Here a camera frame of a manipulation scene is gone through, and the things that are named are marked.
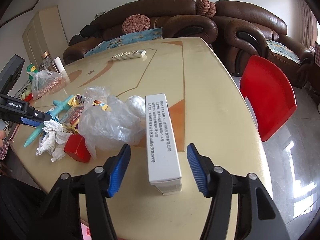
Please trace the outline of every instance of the leather armchair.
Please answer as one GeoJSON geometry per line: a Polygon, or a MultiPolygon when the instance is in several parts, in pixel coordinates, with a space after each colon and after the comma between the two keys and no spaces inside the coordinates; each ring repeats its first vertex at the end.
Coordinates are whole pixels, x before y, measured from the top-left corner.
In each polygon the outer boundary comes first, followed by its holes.
{"type": "Polygon", "coordinates": [[[231,75],[242,76],[251,55],[267,58],[276,64],[290,83],[302,87],[307,82],[308,70],[314,61],[309,49],[287,36],[283,20],[257,5],[220,0],[211,19],[219,34],[212,46],[231,75]],[[301,63],[271,52],[266,39],[280,42],[297,54],[301,63]]]}
{"type": "Polygon", "coordinates": [[[122,36],[122,23],[134,14],[148,16],[150,29],[162,27],[163,38],[201,37],[211,44],[218,36],[217,26],[211,19],[196,15],[193,0],[138,0],[114,8],[92,21],[90,25],[99,25],[101,37],[89,38],[68,47],[63,54],[65,63],[83,58],[102,41],[122,36]]]}

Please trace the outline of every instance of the clear plastic bag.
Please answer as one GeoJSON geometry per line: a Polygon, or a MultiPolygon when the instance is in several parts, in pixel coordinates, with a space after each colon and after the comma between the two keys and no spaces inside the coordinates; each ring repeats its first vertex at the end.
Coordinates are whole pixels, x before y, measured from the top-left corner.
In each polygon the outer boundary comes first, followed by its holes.
{"type": "Polygon", "coordinates": [[[79,133],[84,136],[85,144],[93,158],[96,158],[95,147],[109,150],[120,149],[124,143],[136,145],[145,133],[145,109],[142,109],[145,108],[144,99],[137,96],[128,99],[129,102],[136,101],[130,103],[129,109],[126,102],[109,94],[108,89],[102,87],[86,88],[84,92],[86,102],[85,110],[80,116],[79,133]],[[94,100],[107,103],[106,111],[90,106],[90,102],[94,100]],[[134,114],[132,109],[135,109],[135,113],[140,113],[139,116],[134,114]]]}
{"type": "Polygon", "coordinates": [[[49,92],[55,86],[60,84],[63,76],[58,72],[51,72],[49,70],[42,70],[37,73],[28,72],[33,76],[31,83],[32,98],[37,100],[45,93],[49,92]]]}

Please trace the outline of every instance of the bag of peanuts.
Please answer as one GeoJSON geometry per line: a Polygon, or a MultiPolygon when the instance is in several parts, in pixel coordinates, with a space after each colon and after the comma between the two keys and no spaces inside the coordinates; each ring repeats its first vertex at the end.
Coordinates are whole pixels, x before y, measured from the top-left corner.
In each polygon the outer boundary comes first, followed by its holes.
{"type": "Polygon", "coordinates": [[[42,70],[37,73],[28,72],[28,74],[33,76],[31,83],[33,100],[37,100],[55,86],[60,84],[63,77],[62,74],[58,72],[51,72],[49,70],[42,70]]]}

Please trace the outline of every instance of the wall trim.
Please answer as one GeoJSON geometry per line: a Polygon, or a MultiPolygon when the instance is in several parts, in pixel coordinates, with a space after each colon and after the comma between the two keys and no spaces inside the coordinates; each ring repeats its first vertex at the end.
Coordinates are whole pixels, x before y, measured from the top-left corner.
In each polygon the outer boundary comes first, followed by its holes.
{"type": "Polygon", "coordinates": [[[14,20],[15,18],[19,17],[20,15],[25,14],[25,13],[27,13],[27,12],[29,12],[29,11],[32,11],[39,1],[40,1],[40,0],[37,0],[37,1],[35,2],[35,4],[34,4],[31,8],[29,8],[29,9],[27,9],[27,10],[25,10],[25,11],[23,11],[23,12],[17,14],[17,15],[15,15],[15,16],[13,16],[13,17],[11,17],[9,20],[7,20],[7,21],[5,21],[4,23],[2,23],[2,24],[0,25],[0,28],[3,27],[4,25],[6,25],[8,22],[10,22],[10,21],[14,20]]]}

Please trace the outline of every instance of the metal bolt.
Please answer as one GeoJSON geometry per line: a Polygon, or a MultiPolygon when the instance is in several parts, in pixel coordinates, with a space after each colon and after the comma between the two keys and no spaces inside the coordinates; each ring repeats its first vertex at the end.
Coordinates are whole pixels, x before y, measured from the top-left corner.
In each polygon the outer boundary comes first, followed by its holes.
{"type": "Polygon", "coordinates": [[[254,173],[249,173],[249,178],[255,180],[257,179],[257,175],[254,173]]]}
{"type": "Polygon", "coordinates": [[[95,167],[95,168],[94,168],[94,172],[95,172],[95,173],[101,173],[101,172],[103,172],[103,167],[101,167],[101,166],[95,167]]]}
{"type": "Polygon", "coordinates": [[[215,167],[213,168],[213,170],[214,170],[216,173],[222,173],[222,172],[223,172],[223,168],[220,167],[220,166],[215,166],[215,167]]]}
{"type": "Polygon", "coordinates": [[[60,178],[65,180],[65,179],[69,178],[69,174],[68,173],[63,173],[60,178]]]}

